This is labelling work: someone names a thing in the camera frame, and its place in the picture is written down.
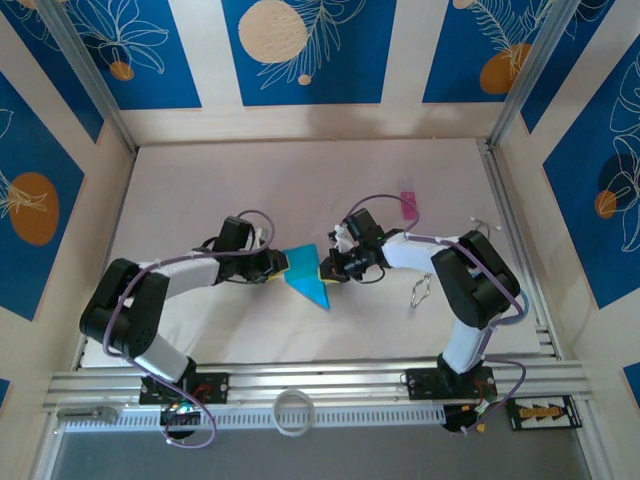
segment gray floor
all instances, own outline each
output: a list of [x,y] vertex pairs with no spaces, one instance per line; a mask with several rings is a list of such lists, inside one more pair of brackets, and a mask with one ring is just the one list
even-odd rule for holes
[[512,432],[506,415],[484,434],[441,427],[316,429],[298,439],[269,430],[222,431],[203,450],[159,432],[66,434],[53,474],[80,479],[588,479],[576,432]]

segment wallpaper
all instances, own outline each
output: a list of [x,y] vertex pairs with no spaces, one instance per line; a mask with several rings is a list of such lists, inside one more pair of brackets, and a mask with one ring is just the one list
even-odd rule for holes
[[[539,120],[613,0],[583,0],[523,109]],[[451,0],[425,103],[501,102],[511,90],[553,0]]]
[[84,174],[0,74],[0,306],[33,320]]
[[245,106],[379,103],[395,0],[223,0]]
[[8,380],[0,378],[0,412],[2,412],[2,405],[4,404],[4,399],[6,398],[7,393],[9,393],[10,386],[11,384]]
[[544,169],[598,306],[640,287],[640,37]]
[[[167,0],[67,0],[63,5],[121,109],[201,106]],[[73,109],[75,97],[86,93],[33,3],[0,0],[0,6]]]
[[69,105],[89,137],[94,142],[97,141],[104,120],[42,23],[33,4],[25,0],[0,0],[0,11]]

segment metal frame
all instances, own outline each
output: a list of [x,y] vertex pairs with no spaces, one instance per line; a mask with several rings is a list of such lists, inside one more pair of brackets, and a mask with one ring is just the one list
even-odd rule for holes
[[531,94],[580,2],[581,0],[564,0],[555,2],[551,7],[549,15],[540,28],[540,33],[535,42],[533,42],[527,59],[515,78],[513,86],[504,101],[504,107],[489,134],[487,144],[491,151],[500,145],[511,128],[513,121]]
[[133,159],[137,151],[136,143],[122,119],[118,104],[64,7],[56,0],[34,0],[34,2],[40,18],[73,68],[89,98],[93,100],[102,118],[111,124],[116,137]]
[[[129,175],[127,176],[127,182],[124,186],[124,190],[122,192],[122,198],[120,199],[120,205],[118,205],[118,212],[116,213],[116,218],[114,222],[113,231],[111,232],[111,237],[109,238],[109,244],[107,245],[107,251],[104,254],[104,259],[102,262],[102,268],[100,269],[101,274],[107,270],[111,259],[111,252],[113,251],[113,244],[116,240],[116,233],[118,232],[118,225],[120,224],[120,219],[122,218],[122,212],[124,210],[124,203],[127,200],[127,195],[129,193],[129,188],[131,187],[131,179],[133,178],[133,169],[136,166],[136,160],[138,158],[138,151],[136,150],[133,154],[133,161],[131,162],[131,167],[129,169]],[[73,354],[71,365],[69,366],[70,370],[77,370],[80,367],[82,362],[82,357],[84,355],[84,348],[87,345],[87,336],[81,334],[78,338],[78,343],[76,344],[76,350]]]
[[527,248],[527,244],[522,236],[522,221],[518,220],[519,213],[514,209],[511,199],[513,195],[513,185],[503,175],[503,171],[507,168],[507,163],[500,148],[491,151],[488,141],[478,140],[478,149],[484,163],[489,185],[496,198],[496,203],[505,222],[505,229],[513,249],[513,256],[519,268],[521,279],[524,280],[526,291],[529,293],[531,305],[537,314],[536,320],[540,325],[547,327],[551,336],[552,345],[556,356],[560,359],[567,358],[566,352],[562,347],[556,329],[551,319],[549,306],[545,300],[544,293],[535,269],[531,261],[531,253]]
[[[515,261],[521,277],[531,294],[533,308],[537,313],[538,336],[543,347],[539,355],[520,356],[528,369],[525,383],[519,395],[545,396],[571,394],[577,402],[584,427],[578,430],[579,438],[594,478],[619,478],[615,471],[615,452],[610,452],[604,441],[603,429],[598,414],[592,405],[589,385],[581,364],[568,361],[560,346],[548,306],[531,263],[530,252],[522,236],[518,212],[510,198],[513,187],[508,183],[503,170],[506,168],[501,151],[496,148],[505,137],[535,82],[539,78],[553,49],[559,41],[580,0],[556,2],[547,21],[542,26],[538,39],[514,86],[507,96],[490,137],[479,141],[479,149],[489,183],[500,208],[506,233],[513,248]],[[97,67],[86,51],[82,40],[73,28],[61,5],[55,0],[35,0],[43,22],[60,46],[82,85],[96,103],[105,120],[109,121],[122,144],[135,161],[136,145],[126,128],[117,104],[107,88]],[[85,339],[80,339],[76,356],[79,361]],[[201,365],[203,372],[225,371],[231,374],[228,404],[215,406],[217,415],[244,412],[253,415],[270,408],[276,396],[286,388],[297,388],[309,395],[320,409],[382,409],[404,411],[408,407],[430,409],[439,405],[460,403],[410,402],[406,387],[401,383],[401,374],[407,368],[432,368],[435,359],[403,359],[393,361],[349,361],[319,362],[313,364],[268,364],[268,365]],[[506,392],[519,377],[516,367],[502,364],[492,365],[499,391]],[[114,406],[122,411],[123,418],[149,418],[157,415],[159,407],[138,405],[140,373],[133,368],[92,368],[71,372],[59,372],[53,376],[44,411],[49,419],[43,431],[39,456],[31,472],[32,478],[48,478],[53,470],[65,425],[53,412],[73,406]],[[95,428],[96,422],[88,422]],[[157,425],[147,421],[139,423],[119,422],[115,429],[153,428]]]

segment metal wire clip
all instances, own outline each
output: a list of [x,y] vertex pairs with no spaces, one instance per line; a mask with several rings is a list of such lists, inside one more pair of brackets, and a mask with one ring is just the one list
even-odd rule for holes
[[502,231],[502,225],[492,225],[489,222],[485,222],[484,220],[480,220],[476,217],[470,217],[470,221],[476,224],[476,230],[480,230],[484,228],[487,232],[487,240],[491,240],[491,229],[497,230],[498,232]]
[[[420,285],[422,285],[423,283],[427,284],[426,285],[427,286],[427,291],[416,302],[416,297],[418,296],[418,293],[417,293],[418,292],[418,287]],[[430,293],[431,293],[431,275],[427,273],[427,274],[424,275],[424,277],[422,277],[420,280],[418,280],[416,283],[413,284],[412,295],[411,295],[411,310],[415,310],[416,308],[418,308],[418,305],[420,305],[422,300],[427,298]]]

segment beige circle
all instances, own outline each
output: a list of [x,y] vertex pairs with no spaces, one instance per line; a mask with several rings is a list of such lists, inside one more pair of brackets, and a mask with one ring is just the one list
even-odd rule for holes
[[474,3],[476,3],[476,0],[453,0],[453,6],[458,10],[469,8]]
[[[24,5],[27,8],[35,10],[36,4],[34,0],[16,0],[20,5]],[[58,3],[66,2],[67,0],[58,0]]]
[[260,0],[240,19],[240,42],[254,60],[280,63],[291,60],[307,44],[304,20],[281,0]]

